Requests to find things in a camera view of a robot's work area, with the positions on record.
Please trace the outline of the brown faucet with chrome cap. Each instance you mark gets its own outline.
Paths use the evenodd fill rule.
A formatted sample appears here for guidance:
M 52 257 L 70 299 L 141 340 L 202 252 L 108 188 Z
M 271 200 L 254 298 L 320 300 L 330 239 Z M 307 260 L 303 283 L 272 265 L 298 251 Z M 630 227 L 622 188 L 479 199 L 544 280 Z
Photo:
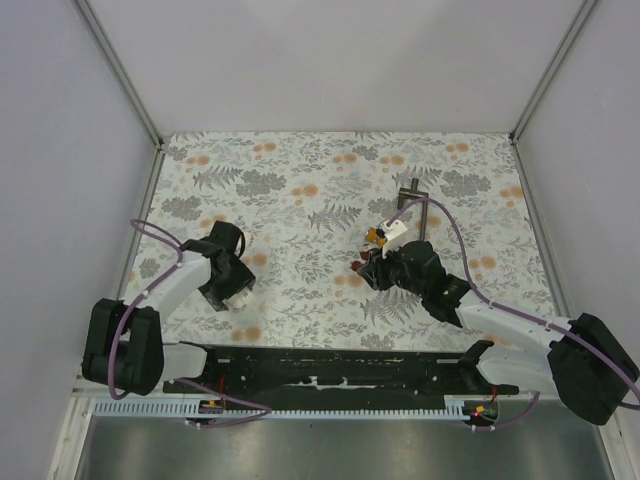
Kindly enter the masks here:
M 358 257 L 350 263 L 350 269 L 357 272 L 369 262 L 370 256 L 370 250 L 360 251 Z

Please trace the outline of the white pipe elbow fitting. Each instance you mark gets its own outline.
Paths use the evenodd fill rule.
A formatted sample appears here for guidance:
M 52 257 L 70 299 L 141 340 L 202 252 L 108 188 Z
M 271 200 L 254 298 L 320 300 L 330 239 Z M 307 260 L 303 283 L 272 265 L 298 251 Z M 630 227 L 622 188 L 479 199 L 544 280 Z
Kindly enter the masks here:
M 226 299 L 224 303 L 229 310 L 241 310 L 250 304 L 252 300 L 253 292 L 245 288 Z

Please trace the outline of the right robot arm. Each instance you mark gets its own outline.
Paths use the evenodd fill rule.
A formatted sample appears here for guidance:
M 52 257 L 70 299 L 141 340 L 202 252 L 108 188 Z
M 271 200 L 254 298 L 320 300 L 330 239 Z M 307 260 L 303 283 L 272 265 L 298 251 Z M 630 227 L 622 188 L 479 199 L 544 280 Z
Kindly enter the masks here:
M 391 252 L 364 251 L 351 268 L 374 290 L 397 287 L 419 297 L 440 322 L 502 339 L 469 349 L 472 360 L 457 371 L 469 393 L 491 384 L 514 386 L 555 397 L 601 426 L 639 388 L 637 365 L 601 319 L 583 313 L 545 320 L 484 299 L 468 281 L 446 271 L 428 242 L 412 241 Z

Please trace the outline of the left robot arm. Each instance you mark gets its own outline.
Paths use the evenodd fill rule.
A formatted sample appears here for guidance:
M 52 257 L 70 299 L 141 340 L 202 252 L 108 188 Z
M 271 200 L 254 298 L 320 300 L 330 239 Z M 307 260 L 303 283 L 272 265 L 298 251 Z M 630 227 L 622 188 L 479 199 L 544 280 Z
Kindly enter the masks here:
M 246 236 L 234 224 L 217 221 L 207 236 L 180 244 L 147 221 L 131 224 L 168 245 L 177 258 L 132 300 L 102 298 L 96 302 L 82 377 L 106 386 L 115 400 L 130 393 L 147 395 L 158 384 L 181 378 L 198 392 L 210 392 L 220 381 L 218 365 L 207 360 L 202 346 L 164 342 L 162 322 L 194 292 L 216 311 L 238 310 L 249 303 L 256 277 L 241 260 Z

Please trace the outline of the yellow faucet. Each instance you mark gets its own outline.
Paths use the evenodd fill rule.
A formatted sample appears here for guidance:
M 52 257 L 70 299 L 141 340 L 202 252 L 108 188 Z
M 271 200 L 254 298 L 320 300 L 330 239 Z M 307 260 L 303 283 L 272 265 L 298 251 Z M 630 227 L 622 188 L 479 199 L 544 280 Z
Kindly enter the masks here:
M 365 234 L 365 241 L 367 243 L 376 245 L 378 248 L 382 248 L 387 241 L 385 232 L 381 228 L 371 227 Z

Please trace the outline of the floral patterned table mat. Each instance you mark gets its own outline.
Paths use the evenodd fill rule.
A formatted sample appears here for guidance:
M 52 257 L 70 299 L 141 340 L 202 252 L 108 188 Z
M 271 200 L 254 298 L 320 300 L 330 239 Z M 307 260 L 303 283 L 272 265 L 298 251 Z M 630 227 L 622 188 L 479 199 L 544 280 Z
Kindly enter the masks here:
M 546 272 L 503 135 L 212 133 L 167 144 L 149 220 L 186 240 L 228 221 L 253 240 L 252 302 L 217 312 L 191 294 L 162 323 L 167 342 L 371 350 L 461 351 L 478 339 L 432 319 L 417 297 L 370 289 L 350 269 L 370 227 L 391 217 L 401 188 L 434 198 L 404 214 L 445 268 L 480 290 L 553 312 Z

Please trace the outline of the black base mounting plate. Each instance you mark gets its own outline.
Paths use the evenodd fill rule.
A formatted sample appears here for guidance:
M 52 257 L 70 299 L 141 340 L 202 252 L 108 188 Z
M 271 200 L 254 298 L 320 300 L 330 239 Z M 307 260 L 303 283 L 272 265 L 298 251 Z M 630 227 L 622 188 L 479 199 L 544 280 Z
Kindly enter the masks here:
M 448 395 L 518 394 L 478 371 L 491 345 L 481 340 L 467 352 L 215 346 L 193 386 L 165 383 L 163 390 L 195 394 L 204 386 L 272 409 L 438 409 Z

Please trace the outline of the left aluminium frame post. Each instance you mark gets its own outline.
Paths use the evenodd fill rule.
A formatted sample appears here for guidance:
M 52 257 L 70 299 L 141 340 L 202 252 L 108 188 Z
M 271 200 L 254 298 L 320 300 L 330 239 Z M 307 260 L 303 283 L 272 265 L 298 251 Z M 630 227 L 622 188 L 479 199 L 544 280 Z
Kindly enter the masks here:
M 145 131 L 147 137 L 156 150 L 161 150 L 164 145 L 163 136 L 155 122 L 152 120 L 148 109 L 144 105 L 141 96 L 134 86 L 131 77 L 129 76 L 95 9 L 91 5 L 91 2 L 87 0 L 73 0 L 72 5 L 77 10 L 85 26 L 88 28 L 91 37 L 96 43 L 109 70 L 126 97 L 128 104 Z

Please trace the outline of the aluminium frame post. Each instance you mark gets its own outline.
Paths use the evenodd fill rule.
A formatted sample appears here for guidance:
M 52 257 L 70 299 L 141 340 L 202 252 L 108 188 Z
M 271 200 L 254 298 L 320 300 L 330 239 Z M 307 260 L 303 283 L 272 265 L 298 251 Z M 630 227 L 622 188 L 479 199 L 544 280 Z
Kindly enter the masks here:
M 164 145 L 163 136 L 155 122 L 152 120 L 148 109 L 144 105 L 141 96 L 134 86 L 131 77 L 129 76 L 95 9 L 91 5 L 91 2 L 87 0 L 73 0 L 72 5 L 77 10 L 85 26 L 88 28 L 91 37 L 96 43 L 109 70 L 126 97 L 128 104 L 145 131 L 147 137 L 156 150 L 161 150 Z
M 591 17 L 596 12 L 600 4 L 600 0 L 583 0 L 580 2 L 576 13 L 572 17 L 560 42 L 555 48 L 551 59 L 536 83 L 536 86 L 527 100 L 524 109 L 518 117 L 513 129 L 509 133 L 509 138 L 513 145 L 517 145 L 523 136 L 538 107 L 542 103 L 545 95 L 551 88 L 553 82 L 560 73 L 562 67 L 569 58 L 582 33 L 587 28 Z

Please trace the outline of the right aluminium frame post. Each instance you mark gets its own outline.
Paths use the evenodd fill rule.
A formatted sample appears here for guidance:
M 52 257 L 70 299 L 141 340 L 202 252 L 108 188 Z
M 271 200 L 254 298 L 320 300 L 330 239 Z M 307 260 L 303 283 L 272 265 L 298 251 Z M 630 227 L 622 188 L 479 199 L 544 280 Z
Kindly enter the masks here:
M 513 129 L 509 133 L 509 138 L 513 145 L 517 145 L 523 136 L 538 107 L 542 103 L 545 95 L 551 88 L 553 82 L 560 73 L 562 67 L 569 58 L 582 33 L 587 28 L 591 17 L 596 12 L 600 4 L 600 0 L 583 0 L 580 2 L 576 13 L 572 17 L 560 42 L 555 48 L 551 59 L 536 83 L 536 86 L 527 100 L 524 109 L 518 117 Z

